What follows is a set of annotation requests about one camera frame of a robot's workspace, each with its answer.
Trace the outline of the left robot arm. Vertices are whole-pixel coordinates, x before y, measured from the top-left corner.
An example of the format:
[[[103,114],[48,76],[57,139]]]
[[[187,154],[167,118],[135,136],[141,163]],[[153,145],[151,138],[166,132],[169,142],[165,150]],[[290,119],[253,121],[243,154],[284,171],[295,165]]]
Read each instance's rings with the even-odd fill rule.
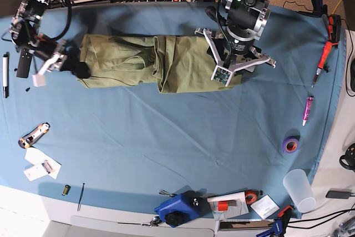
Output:
[[[254,42],[261,38],[271,10],[268,0],[218,0],[206,8],[206,14],[217,23],[218,30],[198,28],[209,45],[208,54],[216,63],[212,80],[229,86],[241,71],[253,72],[257,65],[276,66],[270,55],[262,53]]]

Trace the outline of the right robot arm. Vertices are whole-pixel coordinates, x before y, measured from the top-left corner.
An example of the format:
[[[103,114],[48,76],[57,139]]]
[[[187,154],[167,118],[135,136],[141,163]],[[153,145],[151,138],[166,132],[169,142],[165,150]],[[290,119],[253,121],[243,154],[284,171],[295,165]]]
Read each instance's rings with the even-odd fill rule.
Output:
[[[69,30],[72,20],[72,4],[70,0],[63,0],[67,6],[67,22],[63,31],[56,37],[49,37],[39,31],[44,12],[55,0],[22,0],[17,13],[12,18],[9,27],[11,42],[16,50],[21,53],[19,57],[17,74],[18,78],[28,78],[32,57],[43,61],[39,70],[32,75],[33,85],[45,85],[45,73],[70,71],[79,79],[91,76],[88,65],[69,55],[64,35]]]

